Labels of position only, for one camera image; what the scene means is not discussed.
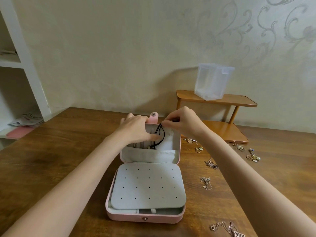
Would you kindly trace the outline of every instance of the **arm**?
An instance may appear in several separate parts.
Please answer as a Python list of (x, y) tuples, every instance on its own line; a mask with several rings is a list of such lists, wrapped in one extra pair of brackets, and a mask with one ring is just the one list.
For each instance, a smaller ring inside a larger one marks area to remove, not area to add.
[(258, 236), (315, 235), (316, 224), (207, 128), (193, 110), (178, 109), (162, 125), (198, 140), (207, 149)]
[(130, 143), (160, 139), (160, 136), (146, 132), (147, 121), (146, 116), (128, 114), (113, 134), (18, 219), (3, 237), (68, 236), (104, 172), (121, 149)]

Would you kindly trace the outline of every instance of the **pink strap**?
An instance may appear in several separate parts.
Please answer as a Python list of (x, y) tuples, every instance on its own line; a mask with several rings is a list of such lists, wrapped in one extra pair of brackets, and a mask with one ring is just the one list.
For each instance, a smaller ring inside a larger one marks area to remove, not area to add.
[(150, 114), (148, 123), (149, 124), (158, 124), (158, 113), (157, 112), (153, 112)]

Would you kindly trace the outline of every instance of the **forearm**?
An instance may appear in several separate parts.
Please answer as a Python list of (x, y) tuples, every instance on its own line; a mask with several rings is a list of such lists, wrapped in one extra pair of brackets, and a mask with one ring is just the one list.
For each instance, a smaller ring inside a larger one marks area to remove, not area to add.
[(218, 135), (205, 131), (200, 143), (216, 161), (258, 236), (312, 236), (316, 233), (316, 224)]
[(116, 132), (108, 136), (3, 236), (68, 236), (104, 172), (125, 146), (120, 138)]

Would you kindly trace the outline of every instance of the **person's right arm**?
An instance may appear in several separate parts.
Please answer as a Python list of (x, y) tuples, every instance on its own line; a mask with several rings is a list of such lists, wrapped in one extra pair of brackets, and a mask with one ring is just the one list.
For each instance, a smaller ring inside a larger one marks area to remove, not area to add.
[(315, 236), (316, 224), (289, 199), (261, 177), (188, 107), (162, 122), (197, 140), (216, 161), (221, 173), (258, 236)]

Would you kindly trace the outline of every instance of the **person's left hand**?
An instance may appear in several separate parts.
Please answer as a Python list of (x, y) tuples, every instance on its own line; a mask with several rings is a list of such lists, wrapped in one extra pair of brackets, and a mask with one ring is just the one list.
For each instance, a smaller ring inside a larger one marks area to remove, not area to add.
[(120, 127), (115, 132), (120, 133), (126, 145), (142, 141), (159, 141), (161, 139), (160, 135), (146, 132), (145, 123), (148, 120), (147, 116), (134, 116), (132, 113), (129, 113), (126, 119), (121, 119)]

